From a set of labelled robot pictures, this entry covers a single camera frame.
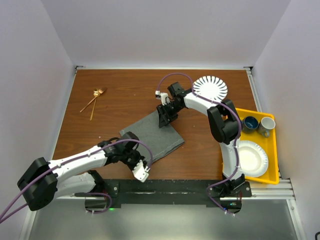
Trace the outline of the grey cloth napkin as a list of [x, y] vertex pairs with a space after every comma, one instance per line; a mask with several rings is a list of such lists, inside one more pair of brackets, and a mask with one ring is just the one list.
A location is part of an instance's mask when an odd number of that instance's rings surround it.
[[156, 110], [119, 131], [121, 136], [127, 132], [135, 134], [149, 147], [153, 162], [164, 158], [185, 143], [185, 140], [170, 124], [159, 127], [159, 115]]

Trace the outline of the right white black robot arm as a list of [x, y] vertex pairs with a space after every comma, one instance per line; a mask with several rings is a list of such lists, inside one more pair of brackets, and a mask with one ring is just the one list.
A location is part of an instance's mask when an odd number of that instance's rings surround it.
[[159, 89], [155, 97], [161, 100], [156, 109], [159, 127], [167, 126], [178, 118], [182, 109], [194, 109], [208, 117], [210, 132], [219, 143], [223, 160], [223, 180], [214, 186], [222, 185], [223, 192], [235, 196], [245, 183], [245, 175], [240, 165], [239, 138], [242, 124], [233, 102], [229, 99], [217, 101], [214, 96], [206, 98], [196, 93], [193, 88], [183, 89], [175, 82], [167, 88], [171, 97]]

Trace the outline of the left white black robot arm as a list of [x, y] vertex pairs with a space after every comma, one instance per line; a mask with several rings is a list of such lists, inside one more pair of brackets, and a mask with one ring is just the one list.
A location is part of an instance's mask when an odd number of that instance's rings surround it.
[[31, 211], [47, 206], [52, 200], [73, 193], [90, 193], [99, 196], [104, 180], [96, 168], [122, 162], [140, 182], [149, 176], [149, 165], [138, 151], [141, 144], [132, 132], [99, 142], [94, 147], [58, 160], [34, 160], [17, 186]]

